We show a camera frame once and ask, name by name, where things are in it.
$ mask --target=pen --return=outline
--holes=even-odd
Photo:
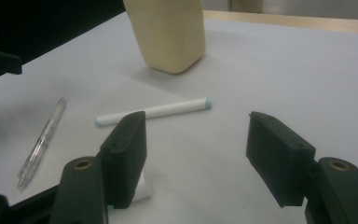
[[[48,123],[46,124],[43,132],[40,134],[40,137],[37,139],[34,148],[31,151],[31,154],[28,156],[25,163],[22,165],[19,171],[19,184],[17,188],[19,190],[24,189],[27,184],[34,177],[34,172],[39,165],[40,160],[43,157],[43,154],[48,147],[48,142],[50,141],[51,136],[54,133],[54,130],[57,126],[57,123],[60,120],[63,110],[65,109],[66,100],[61,98],[61,100],[56,104],[53,113],[50,115],[48,119]]]
[[[94,123],[97,126],[117,124],[119,121],[121,121],[121,119],[124,116],[133,113],[135,111],[141,111],[141,110],[146,113],[147,119],[152,119],[152,118],[157,118],[167,115],[175,115],[175,114],[181,114],[181,113],[210,109],[210,108],[212,108],[212,99],[201,98],[198,100],[185,101],[185,102],[174,103],[169,105],[158,105],[158,106],[148,107],[140,110],[100,116],[95,118]]]

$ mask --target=table surface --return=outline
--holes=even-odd
[[[248,114],[280,119],[316,160],[358,166],[358,34],[213,14],[222,15],[205,13],[206,54],[181,75],[147,67],[123,13],[0,77],[0,194],[20,202],[58,184],[68,161],[95,155],[115,127],[95,127],[96,116],[211,97],[211,110],[146,122],[154,194],[110,210],[110,222],[306,223],[305,207],[281,209],[246,159]],[[63,96],[57,132],[18,192],[17,172]]]
[[[266,24],[277,24],[327,31],[347,32],[358,34],[358,20],[332,18],[298,17],[285,15],[255,14],[225,11],[204,11],[205,19],[223,21],[246,21]]]

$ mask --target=white marker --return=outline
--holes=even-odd
[[[117,124],[119,121],[121,121],[122,118],[124,118],[124,116],[136,111],[144,111],[146,113],[146,118],[152,119],[152,118],[162,117],[167,115],[174,115],[174,114],[181,114],[181,113],[186,113],[196,110],[209,109],[211,107],[212,107],[212,100],[209,98],[202,98],[199,100],[186,101],[186,102],[170,104],[170,105],[159,105],[159,106],[148,107],[145,109],[100,116],[95,118],[94,122],[98,126]]]

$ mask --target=beige block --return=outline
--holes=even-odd
[[[124,0],[145,62],[179,74],[205,53],[200,0]]]
[[[263,0],[228,0],[228,10],[235,12],[260,13]]]

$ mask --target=clear pen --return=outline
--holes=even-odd
[[[34,148],[31,151],[31,154],[28,156],[25,163],[22,165],[19,171],[19,184],[17,188],[19,190],[24,189],[27,184],[34,177],[34,172],[39,165],[40,160],[43,157],[43,154],[48,147],[48,142],[50,141],[51,136],[54,133],[54,130],[60,121],[60,117],[62,115],[63,110],[66,106],[66,100],[61,98],[61,100],[56,104],[53,113],[48,119],[48,123],[46,124],[43,132],[40,134],[40,137],[37,139]]]

